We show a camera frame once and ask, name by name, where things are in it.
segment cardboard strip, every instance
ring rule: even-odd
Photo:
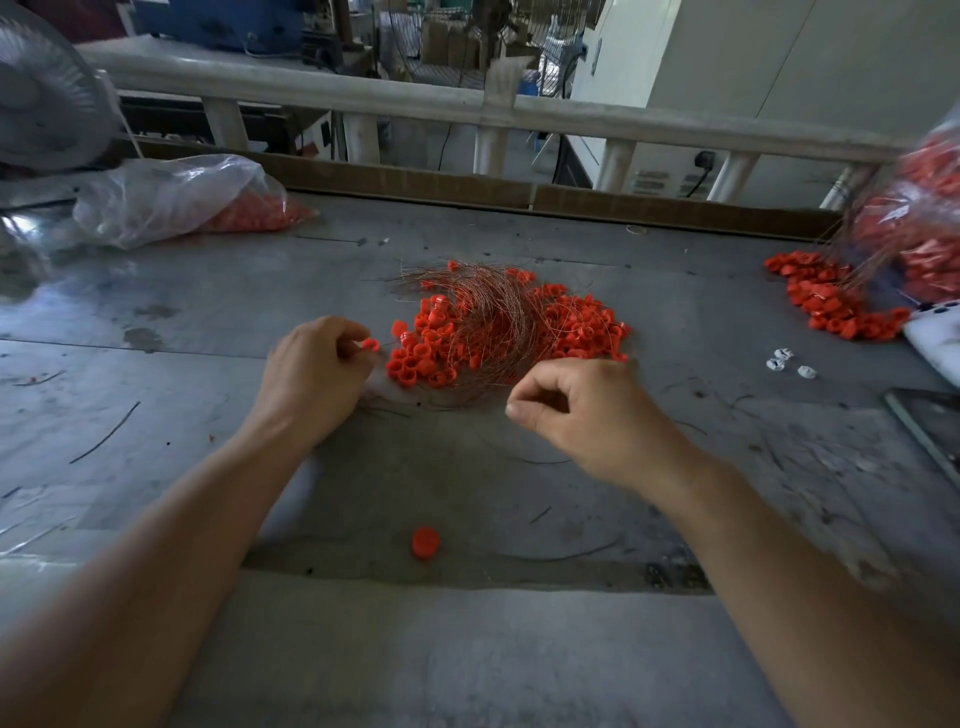
[[[177,159],[225,152],[200,144],[138,137],[147,157]],[[132,155],[129,142],[111,148],[109,161]],[[826,242],[841,216],[826,210],[780,210],[684,199],[615,195],[556,184],[514,182],[476,175],[247,152],[288,189],[382,200],[497,209],[523,214],[619,222],[649,227],[727,232],[803,242]]]

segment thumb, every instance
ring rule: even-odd
[[[373,371],[373,366],[376,364],[377,358],[376,352],[361,349],[345,361],[344,365],[349,367],[350,371],[362,381],[366,381],[367,377],[370,376],[370,372]]]
[[[565,416],[563,412],[538,401],[507,402],[507,417],[550,442],[554,442],[557,429]]]

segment fan guard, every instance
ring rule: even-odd
[[[0,0],[0,161],[38,170],[87,164],[117,127],[92,69],[49,23]]]

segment railing post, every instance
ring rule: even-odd
[[[624,182],[627,181],[627,172],[630,163],[634,160],[636,150],[635,141],[626,139],[607,139],[603,148],[603,157],[600,159],[600,172],[597,175],[597,184],[593,187],[597,192],[623,192]]]
[[[202,96],[206,121],[213,132],[213,143],[227,149],[250,149],[247,128],[243,124],[240,105],[233,99]]]
[[[879,167],[875,164],[848,165],[820,203],[820,209],[829,209],[834,212],[842,210],[870,183],[877,170]]]
[[[532,60],[525,57],[501,58],[490,64],[484,79],[481,113],[486,109],[513,109],[523,69]],[[477,127],[476,141],[473,144],[473,174],[491,177],[503,175],[509,133],[509,129],[502,127]]]
[[[760,155],[730,152],[716,182],[710,189],[707,199],[712,203],[733,203],[743,190],[743,185],[750,178],[750,173],[756,167]]]
[[[501,177],[503,162],[507,158],[506,129],[478,127],[473,145],[473,174]]]
[[[368,113],[345,113],[344,136],[347,159],[354,164],[379,164],[380,141],[376,134],[376,117]]]

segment power plug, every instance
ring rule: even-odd
[[[713,165],[716,164],[716,161],[716,153],[705,149],[703,152],[697,152],[697,156],[693,158],[693,165],[710,172],[713,169]]]

